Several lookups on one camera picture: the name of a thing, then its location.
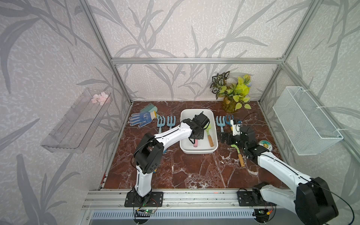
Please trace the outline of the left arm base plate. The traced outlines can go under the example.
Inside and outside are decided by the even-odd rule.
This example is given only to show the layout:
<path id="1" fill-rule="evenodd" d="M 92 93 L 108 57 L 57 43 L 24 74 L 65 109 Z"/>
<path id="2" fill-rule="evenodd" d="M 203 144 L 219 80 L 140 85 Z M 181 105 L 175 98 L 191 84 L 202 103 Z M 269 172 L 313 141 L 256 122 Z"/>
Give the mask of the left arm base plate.
<path id="1" fill-rule="evenodd" d="M 150 192 L 141 197 L 136 191 L 131 190 L 127 193 L 124 207 L 141 208 L 141 207 L 162 207 L 164 200 L 164 192 Z"/>

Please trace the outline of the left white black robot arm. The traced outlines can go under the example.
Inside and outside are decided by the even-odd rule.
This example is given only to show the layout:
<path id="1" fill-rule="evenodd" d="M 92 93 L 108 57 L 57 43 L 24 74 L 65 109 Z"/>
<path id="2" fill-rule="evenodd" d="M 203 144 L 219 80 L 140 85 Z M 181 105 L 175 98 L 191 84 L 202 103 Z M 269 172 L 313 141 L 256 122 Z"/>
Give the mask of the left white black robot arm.
<path id="1" fill-rule="evenodd" d="M 165 150 L 183 139 L 194 141 L 204 134 L 209 124 L 209 118 L 199 114 L 193 119 L 184 119 L 178 126 L 166 132 L 145 134 L 134 153 L 137 170 L 134 189 L 137 195 L 145 197 L 152 191 L 152 174 L 159 167 Z"/>

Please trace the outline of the green rake wooden handle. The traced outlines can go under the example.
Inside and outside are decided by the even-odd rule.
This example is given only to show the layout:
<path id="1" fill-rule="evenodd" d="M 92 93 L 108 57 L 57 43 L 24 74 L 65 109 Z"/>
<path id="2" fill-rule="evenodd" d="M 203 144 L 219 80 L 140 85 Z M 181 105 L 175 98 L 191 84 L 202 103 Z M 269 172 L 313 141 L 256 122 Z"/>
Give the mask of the green rake wooden handle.
<path id="1" fill-rule="evenodd" d="M 205 129 L 205 132 L 207 134 L 210 147 L 214 147 L 212 136 L 210 135 L 210 129 L 211 129 L 211 124 L 209 123 L 209 125 Z"/>

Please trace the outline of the teal rake white handle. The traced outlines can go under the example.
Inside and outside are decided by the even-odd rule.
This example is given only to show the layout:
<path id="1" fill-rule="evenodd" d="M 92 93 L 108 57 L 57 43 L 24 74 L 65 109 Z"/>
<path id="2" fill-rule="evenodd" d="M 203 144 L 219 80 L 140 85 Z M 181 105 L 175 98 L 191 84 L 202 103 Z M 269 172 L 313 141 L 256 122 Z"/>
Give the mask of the teal rake white handle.
<path id="1" fill-rule="evenodd" d="M 164 116 L 157 116 L 157 127 L 158 127 L 158 133 L 162 133 L 162 128 L 165 126 L 166 119 Z"/>

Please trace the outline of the light blue hand rake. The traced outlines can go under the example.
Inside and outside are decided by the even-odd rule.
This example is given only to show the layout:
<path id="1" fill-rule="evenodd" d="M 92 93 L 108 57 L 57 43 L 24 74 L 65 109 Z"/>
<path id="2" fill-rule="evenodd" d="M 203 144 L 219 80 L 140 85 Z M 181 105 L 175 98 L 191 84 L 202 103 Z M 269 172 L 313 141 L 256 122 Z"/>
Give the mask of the light blue hand rake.
<path id="1" fill-rule="evenodd" d="M 167 116 L 167 126 L 172 129 L 176 125 L 176 116 Z"/>

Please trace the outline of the teal rake light handle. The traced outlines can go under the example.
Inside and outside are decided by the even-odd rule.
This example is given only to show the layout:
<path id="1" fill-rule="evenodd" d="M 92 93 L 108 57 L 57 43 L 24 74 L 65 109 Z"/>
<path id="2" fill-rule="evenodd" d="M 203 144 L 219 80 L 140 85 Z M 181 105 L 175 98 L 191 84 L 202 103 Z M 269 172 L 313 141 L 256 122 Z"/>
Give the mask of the teal rake light handle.
<path id="1" fill-rule="evenodd" d="M 216 124 L 220 127 L 221 133 L 224 133 L 224 127 L 226 126 L 225 116 L 216 116 Z"/>

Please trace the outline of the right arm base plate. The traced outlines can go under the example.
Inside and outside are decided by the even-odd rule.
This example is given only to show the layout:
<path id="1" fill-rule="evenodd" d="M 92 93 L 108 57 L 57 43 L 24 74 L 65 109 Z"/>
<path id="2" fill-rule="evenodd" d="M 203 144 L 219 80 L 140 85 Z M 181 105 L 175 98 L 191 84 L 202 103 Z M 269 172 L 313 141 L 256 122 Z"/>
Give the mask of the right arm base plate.
<path id="1" fill-rule="evenodd" d="M 239 206 L 247 207 L 270 207 L 270 209 L 275 208 L 276 204 L 271 202 L 266 202 L 260 195 L 259 191 L 239 189 L 237 191 L 237 199 Z"/>

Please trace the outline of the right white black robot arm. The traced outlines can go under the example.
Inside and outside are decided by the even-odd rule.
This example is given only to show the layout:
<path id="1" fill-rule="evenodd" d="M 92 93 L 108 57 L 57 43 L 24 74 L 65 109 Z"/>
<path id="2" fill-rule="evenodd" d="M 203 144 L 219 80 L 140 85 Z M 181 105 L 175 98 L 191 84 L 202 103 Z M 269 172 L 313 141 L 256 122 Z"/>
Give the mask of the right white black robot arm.
<path id="1" fill-rule="evenodd" d="M 272 144 L 257 141 L 251 127 L 234 128 L 232 133 L 221 132 L 217 136 L 221 143 L 242 150 L 248 159 L 288 187 L 280 189 L 267 182 L 253 186 L 248 195 L 251 206 L 279 205 L 296 214 L 305 225 L 323 225 L 339 215 L 327 182 L 303 174 L 276 157 Z"/>

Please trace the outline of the white storage box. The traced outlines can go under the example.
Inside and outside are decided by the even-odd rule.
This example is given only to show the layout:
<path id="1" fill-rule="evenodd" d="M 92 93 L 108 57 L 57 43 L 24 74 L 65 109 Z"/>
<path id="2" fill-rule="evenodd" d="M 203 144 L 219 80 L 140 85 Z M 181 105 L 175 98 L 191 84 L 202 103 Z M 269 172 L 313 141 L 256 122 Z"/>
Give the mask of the white storage box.
<path id="1" fill-rule="evenodd" d="M 208 137 L 206 132 L 204 131 L 204 138 L 202 140 L 198 140 L 198 147 L 195 148 L 188 138 L 180 141 L 180 148 L 186 154 L 212 154 L 214 151 L 218 149 L 218 135 L 216 131 L 216 122 L 214 113 L 210 109 L 185 109 L 181 112 L 180 119 L 193 119 L 195 115 L 203 112 L 209 119 L 211 124 L 210 135 L 212 137 L 214 147 L 210 147 Z"/>

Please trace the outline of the blue rake yellow handle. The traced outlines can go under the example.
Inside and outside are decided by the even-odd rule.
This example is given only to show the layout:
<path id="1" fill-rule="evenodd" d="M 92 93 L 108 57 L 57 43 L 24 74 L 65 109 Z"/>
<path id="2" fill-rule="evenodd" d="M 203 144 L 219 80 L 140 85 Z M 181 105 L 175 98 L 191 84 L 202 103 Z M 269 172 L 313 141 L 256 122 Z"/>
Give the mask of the blue rake yellow handle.
<path id="1" fill-rule="evenodd" d="M 234 119 L 234 117 L 233 117 L 233 115 L 231 114 L 231 115 L 226 115 L 225 116 L 225 123 L 227 124 L 227 125 L 229 125 L 229 126 L 231 126 L 232 124 L 231 124 L 231 120 L 233 120 Z"/>

